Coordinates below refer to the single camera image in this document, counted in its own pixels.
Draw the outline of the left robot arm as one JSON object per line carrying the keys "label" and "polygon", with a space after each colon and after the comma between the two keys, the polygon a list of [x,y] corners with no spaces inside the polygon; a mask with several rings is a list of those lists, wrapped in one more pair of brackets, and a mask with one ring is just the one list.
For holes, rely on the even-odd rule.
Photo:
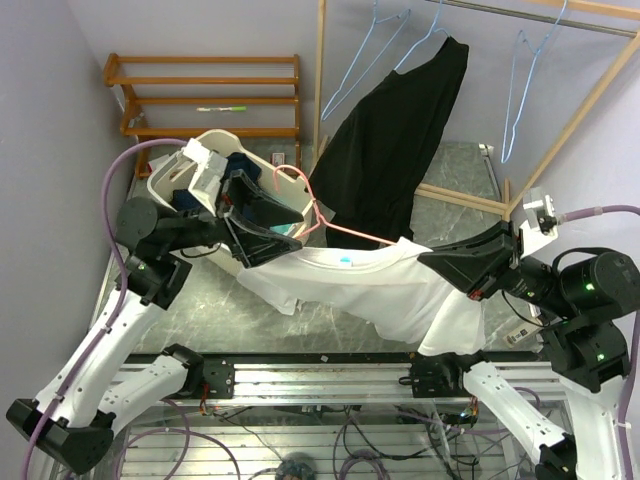
{"label": "left robot arm", "polygon": [[154,197],[133,197],[114,227],[121,273],[102,316],[57,376],[33,399],[16,399],[6,418],[29,442],[75,474],[101,462],[118,433],[154,402],[192,397],[203,387],[204,360],[171,345],[138,376],[117,386],[114,376],[159,313],[180,293],[191,264],[177,251],[226,246],[244,267],[301,250],[277,227],[305,218],[258,187],[241,170],[192,192],[197,206],[177,211]]}

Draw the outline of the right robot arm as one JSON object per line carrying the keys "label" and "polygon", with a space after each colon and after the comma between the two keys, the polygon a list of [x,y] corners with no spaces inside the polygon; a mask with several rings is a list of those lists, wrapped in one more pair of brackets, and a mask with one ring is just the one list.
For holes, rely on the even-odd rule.
{"label": "right robot arm", "polygon": [[614,322],[639,310],[639,269],[604,247],[581,248],[585,259],[565,268],[524,247],[523,230],[500,221],[418,260],[471,300],[501,293],[540,309],[542,352],[564,388],[572,432],[549,424],[481,351],[446,354],[442,387],[477,397],[529,455],[538,479],[634,479],[626,411],[637,351]]}

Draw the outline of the pink wire hanger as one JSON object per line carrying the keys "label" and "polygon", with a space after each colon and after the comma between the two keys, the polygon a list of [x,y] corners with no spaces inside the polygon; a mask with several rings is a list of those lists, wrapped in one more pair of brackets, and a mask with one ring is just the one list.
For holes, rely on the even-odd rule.
{"label": "pink wire hanger", "polygon": [[319,205],[318,205],[318,201],[313,193],[312,187],[310,185],[309,179],[307,178],[306,174],[300,169],[297,168],[295,166],[292,165],[287,165],[287,164],[282,164],[277,166],[272,174],[272,178],[273,178],[273,182],[274,182],[274,187],[277,191],[280,190],[279,187],[279,178],[282,172],[288,172],[291,171],[293,173],[295,173],[297,175],[298,178],[300,178],[303,183],[304,186],[306,188],[307,193],[309,194],[310,197],[310,201],[311,201],[311,205],[313,207],[313,212],[314,212],[314,217],[315,217],[315,223],[310,226],[309,228],[307,228],[304,231],[300,231],[299,234],[297,235],[297,238],[299,237],[304,237],[304,236],[308,236],[310,235],[312,232],[316,231],[317,229],[319,229],[321,226],[324,226],[326,229],[330,229],[330,230],[335,230],[341,233],[345,233],[348,235],[352,235],[355,237],[359,237],[362,239],[366,239],[372,242],[377,242],[379,244],[384,244],[387,246],[390,245],[395,245],[395,242],[390,241],[390,240],[386,240],[380,237],[376,237],[373,235],[369,235],[357,230],[352,230],[352,229],[348,229],[346,227],[343,226],[339,226],[336,225],[334,223],[331,223],[330,221],[328,221],[325,216],[322,214],[322,212],[320,211]]}

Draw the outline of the white t shirt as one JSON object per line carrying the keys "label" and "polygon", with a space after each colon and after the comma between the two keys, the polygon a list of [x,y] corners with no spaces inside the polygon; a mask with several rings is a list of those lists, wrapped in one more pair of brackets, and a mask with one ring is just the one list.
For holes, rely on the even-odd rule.
{"label": "white t shirt", "polygon": [[244,268],[237,280],[285,315],[318,302],[384,339],[417,344],[424,356],[474,354],[486,342],[483,308],[419,262],[426,250],[405,238],[377,250],[305,247]]}

